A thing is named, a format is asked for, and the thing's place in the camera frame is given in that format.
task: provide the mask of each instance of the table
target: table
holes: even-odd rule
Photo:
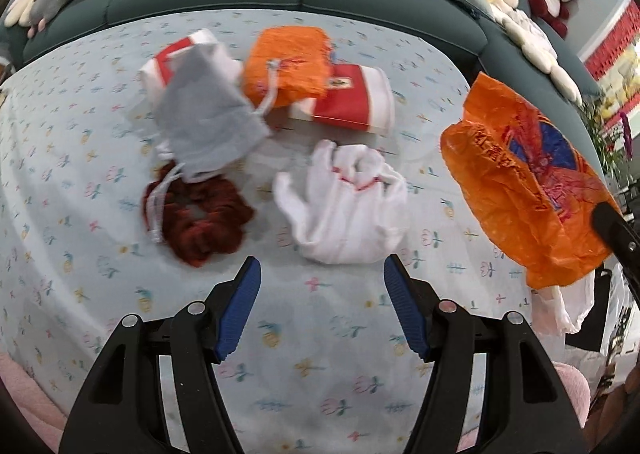
[[[282,119],[273,138],[228,172],[257,210],[242,249],[202,269],[183,265],[148,239],[140,218],[140,197],[158,161],[138,70],[199,28],[244,59],[262,29],[291,24],[323,28],[338,62],[382,68],[394,90],[396,129],[383,138]],[[515,309],[530,320],[524,269],[482,232],[440,156],[440,134],[460,120],[468,85],[418,38],[302,12],[187,12],[65,44],[5,86],[0,333],[66,412],[121,317],[173,315],[233,278],[251,254],[262,264],[262,288],[238,350],[216,368],[245,452],[402,452],[430,367],[406,345],[382,263],[319,265],[300,257],[271,196],[274,174],[303,174],[321,138],[372,145],[404,174],[412,227],[399,254],[414,277],[472,313],[501,317]],[[480,412],[478,366],[467,429]],[[180,446],[170,400],[166,412]]]

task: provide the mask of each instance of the metal bolt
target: metal bolt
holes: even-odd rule
[[[443,311],[444,313],[453,313],[458,309],[458,306],[453,301],[440,301],[438,308],[440,308],[440,311]]]
[[[192,315],[199,315],[205,309],[204,303],[191,303],[187,308],[187,311]]]
[[[511,322],[511,324],[518,325],[524,322],[524,317],[517,311],[510,311],[507,314],[507,320]]]
[[[125,328],[131,328],[138,323],[137,315],[127,315],[124,319],[122,319],[122,325]]]

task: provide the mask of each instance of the pink fabric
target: pink fabric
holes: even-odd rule
[[[580,371],[573,366],[554,362],[554,367],[562,380],[564,389],[569,395],[569,399],[574,406],[575,414],[578,416],[580,426],[584,427],[589,414],[589,405],[591,404],[591,393],[589,391],[589,383]],[[467,432],[458,444],[458,452],[473,447],[478,439],[478,429]]]
[[[58,452],[66,418],[20,364],[0,353],[0,376],[27,422],[44,443]]]

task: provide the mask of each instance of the crumpled orange plastic bag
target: crumpled orange plastic bag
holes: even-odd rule
[[[274,108],[309,97],[324,97],[331,75],[331,49],[331,40],[318,27],[267,28],[244,64],[244,94],[254,105],[260,104],[268,90],[267,63],[279,59]]]
[[[480,74],[462,121],[440,139],[442,157],[488,238],[527,268],[531,288],[565,287],[610,250],[591,228],[604,184],[527,100]]]

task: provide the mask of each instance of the brown scrunchie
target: brown scrunchie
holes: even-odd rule
[[[159,179],[146,186],[142,217],[147,230],[146,200],[174,166],[175,162],[165,165]],[[206,212],[204,218],[194,218],[189,205]],[[254,209],[228,179],[218,175],[199,183],[184,183],[179,178],[171,183],[164,199],[162,235],[176,256],[197,268],[212,254],[238,250],[244,236],[241,227],[253,216]]]

